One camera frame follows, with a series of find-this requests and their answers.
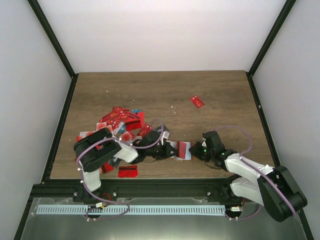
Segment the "red card vertical stripe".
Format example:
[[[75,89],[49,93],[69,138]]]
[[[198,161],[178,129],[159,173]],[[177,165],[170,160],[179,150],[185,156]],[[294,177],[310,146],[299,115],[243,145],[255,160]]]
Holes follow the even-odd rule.
[[[192,155],[190,153],[190,142],[178,141],[176,144],[176,149],[178,150],[176,159],[181,161],[190,161],[192,159]]]

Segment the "black VIP card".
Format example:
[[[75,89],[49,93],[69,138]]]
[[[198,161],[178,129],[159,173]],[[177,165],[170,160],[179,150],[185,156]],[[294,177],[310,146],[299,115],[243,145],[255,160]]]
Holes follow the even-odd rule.
[[[158,133],[160,136],[162,136],[162,133],[164,131],[169,132],[169,129],[166,127],[165,124],[163,124],[163,125],[159,125],[158,127],[154,128],[153,131]]]

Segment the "brown leather card holder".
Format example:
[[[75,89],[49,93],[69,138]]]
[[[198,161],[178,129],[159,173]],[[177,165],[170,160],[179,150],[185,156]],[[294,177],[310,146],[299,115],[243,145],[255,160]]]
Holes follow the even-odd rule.
[[[168,143],[177,150],[177,154],[171,156],[170,158],[179,161],[191,161],[192,155],[190,153],[191,142],[186,141],[171,141],[168,140]]]

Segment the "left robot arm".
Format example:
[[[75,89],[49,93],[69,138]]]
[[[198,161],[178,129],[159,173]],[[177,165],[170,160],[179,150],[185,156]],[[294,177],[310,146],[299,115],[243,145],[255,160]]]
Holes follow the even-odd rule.
[[[91,202],[101,198],[100,168],[104,164],[116,166],[120,161],[138,164],[146,157],[165,160],[175,156],[178,151],[167,142],[168,136],[169,132],[161,128],[128,143],[122,137],[117,138],[108,128],[102,128],[77,141],[73,150],[81,182],[86,186],[85,197]]]

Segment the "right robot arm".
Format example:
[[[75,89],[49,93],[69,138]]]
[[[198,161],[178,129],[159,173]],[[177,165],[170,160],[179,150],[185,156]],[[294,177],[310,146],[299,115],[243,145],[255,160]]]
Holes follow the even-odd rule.
[[[227,149],[216,131],[203,133],[190,154],[215,167],[232,173],[219,186],[223,198],[229,202],[236,198],[250,200],[264,207],[277,222],[294,216],[307,206],[308,200],[290,171],[280,165],[263,165],[244,157],[233,149]]]

